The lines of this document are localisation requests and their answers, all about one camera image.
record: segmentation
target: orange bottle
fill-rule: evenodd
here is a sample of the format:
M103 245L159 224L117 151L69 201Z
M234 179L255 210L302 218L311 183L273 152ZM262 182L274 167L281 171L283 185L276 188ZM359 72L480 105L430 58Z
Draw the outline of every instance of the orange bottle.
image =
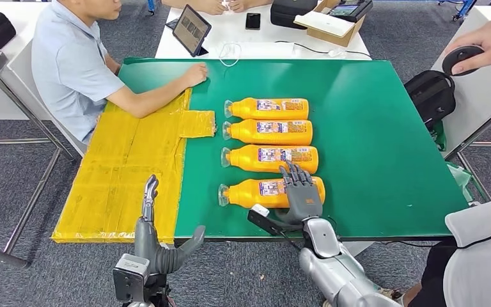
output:
M244 143L271 145L309 145L313 126L309 120L244 120L223 123L224 139L239 139Z
M321 203L325 202L325 186L319 177L311 177L317 186ZM289 201L285 194L283 178L255 180L247 179L240 184L227 187L219 186L219 205L226 206L229 203L251 208L259 203L266 208L288 208Z
M303 98L245 98L225 102L225 116L254 120L307 120L309 104Z
M302 169L313 174L319 165L317 148L312 146L259 146L246 145L239 149L221 150L221 165L238 166L246 171L266 171L279 173L279 167L288 170L285 161L298 164Z

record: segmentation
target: silver robotic arm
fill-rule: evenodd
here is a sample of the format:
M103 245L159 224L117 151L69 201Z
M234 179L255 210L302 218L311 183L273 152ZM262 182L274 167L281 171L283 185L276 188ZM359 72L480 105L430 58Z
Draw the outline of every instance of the silver robotic arm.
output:
M113 269L116 297L128 307L172 307L167 274L177 271L204 242L204 226L198 226L191 239L179 248L159 244L153 224L153 206L159 181L152 175L144 187L142 215L134 229L134 253L124 254Z
M287 212L276 216L295 230L300 225L305 244L300 250L300 266L315 282L332 307L398 307L398 303L377 292L378 286L365 275L360 263L338 241L334 228L321 218L322 204L311 175L288 163L289 173L280 167L289 199ZM269 219L267 210L251 212L248 219L271 234L286 228Z

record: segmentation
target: yellow tape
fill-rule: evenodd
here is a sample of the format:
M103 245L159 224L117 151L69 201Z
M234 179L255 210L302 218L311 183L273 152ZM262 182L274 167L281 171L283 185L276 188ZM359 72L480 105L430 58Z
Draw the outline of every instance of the yellow tape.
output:
M112 103L101 114L61 217L56 242L132 242L144 185L159 179L155 225L172 243L182 186L184 138L213 136L213 111L187 111L191 90L141 120Z

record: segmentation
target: green table mat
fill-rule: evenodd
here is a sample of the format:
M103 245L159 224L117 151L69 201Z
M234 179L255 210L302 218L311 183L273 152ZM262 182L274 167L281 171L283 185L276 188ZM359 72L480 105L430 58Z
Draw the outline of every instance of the green table mat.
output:
M134 91L145 91L196 61L130 59L120 77ZM445 215L467 203L390 62L240 60L230 68L218 60L206 63L209 80L194 88L190 109L215 110L219 130L214 138L187 141L176 238L191 236L199 224L208 238L269 237L247 220L247 209L217 203L220 184L279 176L221 167L222 147L244 145L221 136L224 101L246 97L309 100L312 145L320 155L315 175L327 193L323 216L337 222L342 239L449 235Z

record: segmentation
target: computer mouse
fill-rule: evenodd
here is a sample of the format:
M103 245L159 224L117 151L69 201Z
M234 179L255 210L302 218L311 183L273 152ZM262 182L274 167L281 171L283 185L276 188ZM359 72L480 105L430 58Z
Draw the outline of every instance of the computer mouse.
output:
M483 52L484 52L483 48L477 45L467 45L467 46L458 47L452 50L451 52L447 53L447 55L443 59L443 64L441 65L441 67L443 68L443 72L445 72L445 74L448 75L453 75L452 72L453 66L455 66L459 62L462 62L465 59L469 59ZM461 72L454 76L458 77L461 75L471 74L476 70L477 68L466 70L465 72Z

